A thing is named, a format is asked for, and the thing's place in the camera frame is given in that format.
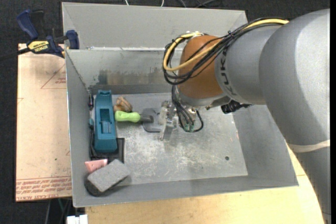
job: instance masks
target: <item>blue clamp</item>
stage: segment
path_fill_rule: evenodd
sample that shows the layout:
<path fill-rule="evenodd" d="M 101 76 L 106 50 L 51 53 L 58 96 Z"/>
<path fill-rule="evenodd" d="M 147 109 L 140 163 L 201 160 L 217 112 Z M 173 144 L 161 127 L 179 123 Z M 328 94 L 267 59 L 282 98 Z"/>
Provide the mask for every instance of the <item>blue clamp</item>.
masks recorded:
<path fill-rule="evenodd" d="M 74 30 L 67 31 L 66 35 L 63 37 L 54 39 L 53 36 L 47 36 L 44 40 L 37 40 L 39 37 L 38 31 L 31 21 L 30 14 L 30 9 L 26 9 L 16 17 L 19 27 L 30 37 L 29 41 L 26 43 L 27 48 L 19 50 L 18 54 L 31 51 L 35 54 L 52 54 L 63 58 L 64 50 L 58 43 L 67 39 L 70 42 L 70 49 L 79 49 L 78 35 Z"/>

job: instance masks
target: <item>gray sponge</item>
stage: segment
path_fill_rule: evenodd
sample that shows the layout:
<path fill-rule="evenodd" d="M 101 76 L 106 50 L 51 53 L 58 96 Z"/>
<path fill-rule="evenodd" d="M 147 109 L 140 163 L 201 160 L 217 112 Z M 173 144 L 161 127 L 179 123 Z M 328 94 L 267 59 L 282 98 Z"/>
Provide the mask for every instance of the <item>gray sponge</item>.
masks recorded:
<path fill-rule="evenodd" d="M 99 196 L 129 175 L 130 171 L 126 165 L 115 159 L 109 165 L 90 174 L 85 182 L 85 187 L 91 194 Z"/>

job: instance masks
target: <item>metal sheet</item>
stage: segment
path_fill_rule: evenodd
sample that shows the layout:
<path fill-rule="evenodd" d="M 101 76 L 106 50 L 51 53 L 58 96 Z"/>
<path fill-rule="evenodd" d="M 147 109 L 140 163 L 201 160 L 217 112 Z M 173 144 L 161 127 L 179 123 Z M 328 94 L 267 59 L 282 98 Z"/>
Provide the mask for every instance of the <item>metal sheet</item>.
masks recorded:
<path fill-rule="evenodd" d="M 164 48 L 186 31 L 222 36 L 246 23 L 242 10 L 62 3 L 63 29 L 80 48 Z"/>
<path fill-rule="evenodd" d="M 123 97 L 139 113 L 171 100 L 170 93 Z M 232 115 L 204 110 L 201 116 L 201 131 L 187 133 L 178 127 L 168 141 L 160 141 L 158 133 L 146 132 L 141 124 L 118 122 L 117 136 L 125 138 L 125 164 L 132 171 L 131 177 L 120 185 L 247 175 Z"/>

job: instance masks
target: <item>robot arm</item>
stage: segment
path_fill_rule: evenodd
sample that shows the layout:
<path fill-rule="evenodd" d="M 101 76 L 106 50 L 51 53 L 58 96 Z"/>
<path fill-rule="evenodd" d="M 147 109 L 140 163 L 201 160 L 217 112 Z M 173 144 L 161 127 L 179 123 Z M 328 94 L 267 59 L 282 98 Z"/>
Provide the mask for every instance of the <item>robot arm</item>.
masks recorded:
<path fill-rule="evenodd" d="M 168 45 L 163 68 L 180 125 L 192 124 L 201 108 L 265 104 L 331 223 L 329 25 L 326 9 L 289 23 L 256 20 L 224 37 L 188 33 Z M 180 65 L 169 67 L 184 40 Z"/>

